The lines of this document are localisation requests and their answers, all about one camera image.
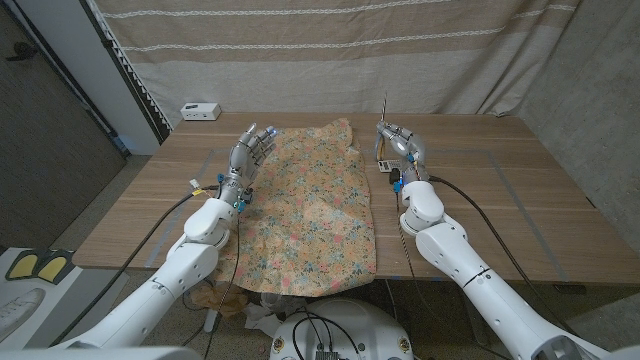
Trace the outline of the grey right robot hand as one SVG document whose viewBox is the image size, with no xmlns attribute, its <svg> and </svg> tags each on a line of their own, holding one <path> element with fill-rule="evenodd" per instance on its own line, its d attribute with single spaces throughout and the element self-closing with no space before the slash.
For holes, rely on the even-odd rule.
<svg viewBox="0 0 640 360">
<path fill-rule="evenodd" d="M 376 129 L 378 133 L 375 143 L 377 161 L 383 160 L 385 146 L 389 145 L 402 157 L 400 176 L 403 185 L 429 179 L 425 165 L 426 145 L 418 134 L 383 120 L 377 123 Z"/>
</svg>

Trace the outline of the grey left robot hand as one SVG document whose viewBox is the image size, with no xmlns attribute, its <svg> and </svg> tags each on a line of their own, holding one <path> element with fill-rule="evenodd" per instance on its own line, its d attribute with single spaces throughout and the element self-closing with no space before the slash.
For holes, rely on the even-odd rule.
<svg viewBox="0 0 640 360">
<path fill-rule="evenodd" d="M 233 206 L 257 177 L 260 166 L 275 149 L 277 130 L 269 126 L 258 130 L 253 123 L 231 148 L 227 173 L 218 198 Z"/>
</svg>

